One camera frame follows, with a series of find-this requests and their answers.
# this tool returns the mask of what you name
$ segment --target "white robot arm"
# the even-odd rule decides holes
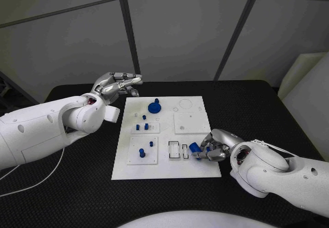
[[[103,120],[117,122],[120,109],[110,106],[120,94],[139,96],[133,84],[142,75],[107,73],[91,93],[39,104],[0,117],[0,170],[32,162],[96,132]],[[65,132],[65,126],[75,131]]]
[[[269,146],[288,151],[259,140],[246,142],[220,129],[214,129],[207,136],[202,150],[208,143],[211,151],[195,152],[194,157],[213,161],[231,157],[231,176],[250,194],[265,198],[272,192],[296,207],[329,218],[328,162],[296,155],[285,159]]]

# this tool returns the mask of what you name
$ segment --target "blue knob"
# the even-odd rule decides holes
[[[143,158],[146,156],[145,150],[139,149],[139,156]]]
[[[189,149],[191,149],[192,153],[202,152],[201,148],[195,142],[189,145]]]
[[[158,98],[156,98],[155,102],[149,104],[148,109],[149,109],[149,112],[153,113],[153,114],[159,113],[159,111],[162,110],[162,106],[159,104],[159,99]]]

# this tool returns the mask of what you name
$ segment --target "black tabletop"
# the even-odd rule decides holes
[[[88,93],[93,85],[58,86],[52,101]],[[270,85],[265,81],[148,82],[140,96],[202,96],[211,128],[247,141],[260,139],[302,157],[322,157]],[[117,227],[159,212],[210,210],[276,226],[316,216],[275,194],[254,197],[230,176],[230,160],[220,163],[221,178],[112,180],[126,98],[114,103],[119,122],[65,149],[51,178],[35,188],[0,198],[2,227]],[[0,194],[37,184],[51,173],[61,152],[18,168],[0,181]]]

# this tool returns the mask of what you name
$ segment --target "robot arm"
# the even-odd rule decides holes
[[[0,117],[0,170],[32,162],[94,133],[103,120],[117,122],[120,110],[110,106],[120,94],[139,96],[133,84],[142,75],[107,73],[91,93],[39,104]],[[65,126],[75,131],[65,132]]]
[[[259,140],[244,142],[224,130],[214,129],[210,135],[201,148],[211,143],[211,151],[192,155],[214,161],[224,154],[221,160],[231,160],[231,176],[250,194],[265,198],[272,192],[296,207],[329,218],[329,163],[296,155],[285,159],[269,148],[272,145]]]

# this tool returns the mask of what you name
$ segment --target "circular hole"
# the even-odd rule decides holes
[[[315,168],[311,169],[311,172],[312,172],[312,174],[314,174],[315,176],[318,176],[318,171],[316,171]]]
[[[237,161],[243,161],[249,155],[249,151],[246,149],[241,150],[241,152],[237,155]]]

